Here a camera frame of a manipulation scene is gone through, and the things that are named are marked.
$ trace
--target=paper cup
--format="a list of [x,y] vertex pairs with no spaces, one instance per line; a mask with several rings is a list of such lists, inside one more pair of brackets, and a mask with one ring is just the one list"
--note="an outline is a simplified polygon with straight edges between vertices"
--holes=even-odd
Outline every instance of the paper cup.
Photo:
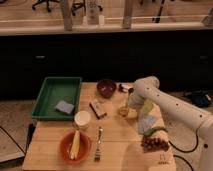
[[74,121],[79,129],[87,129],[91,120],[89,112],[82,110],[75,114]]

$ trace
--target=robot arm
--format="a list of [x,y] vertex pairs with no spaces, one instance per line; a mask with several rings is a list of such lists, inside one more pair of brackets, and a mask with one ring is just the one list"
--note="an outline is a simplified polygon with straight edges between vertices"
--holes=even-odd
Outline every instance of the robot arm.
[[213,116],[210,112],[170,96],[159,88],[159,80],[154,77],[138,79],[134,83],[134,91],[128,99],[131,108],[138,109],[145,99],[150,99],[162,109],[183,122],[204,140],[199,171],[213,170]]

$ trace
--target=fork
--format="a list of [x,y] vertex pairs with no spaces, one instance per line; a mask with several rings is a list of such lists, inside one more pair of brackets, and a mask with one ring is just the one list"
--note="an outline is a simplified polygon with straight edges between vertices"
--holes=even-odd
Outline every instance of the fork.
[[97,144],[97,148],[96,148],[96,151],[95,151],[95,158],[94,158],[95,161],[100,161],[100,159],[101,159],[100,146],[101,146],[101,135],[102,135],[102,132],[103,132],[103,128],[99,127],[98,128],[98,144]]

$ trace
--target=brown bowl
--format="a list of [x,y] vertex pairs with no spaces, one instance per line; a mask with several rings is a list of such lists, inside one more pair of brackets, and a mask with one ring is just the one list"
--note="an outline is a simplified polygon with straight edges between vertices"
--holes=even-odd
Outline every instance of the brown bowl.
[[92,141],[86,134],[80,132],[80,149],[79,149],[78,156],[76,159],[70,159],[69,151],[72,146],[74,135],[75,135],[74,131],[67,134],[61,140],[60,147],[59,147],[59,155],[61,159],[67,164],[78,164],[81,161],[85,160],[87,156],[89,155],[89,152],[91,149]]
[[104,98],[110,98],[116,87],[116,83],[110,79],[102,79],[97,84],[97,90]]

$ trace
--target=cabinet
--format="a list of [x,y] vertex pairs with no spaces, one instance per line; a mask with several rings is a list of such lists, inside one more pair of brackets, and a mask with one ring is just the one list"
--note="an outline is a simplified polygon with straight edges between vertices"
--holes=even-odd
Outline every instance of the cabinet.
[[132,82],[155,75],[164,91],[213,87],[212,30],[0,37],[0,99],[36,98],[47,76]]

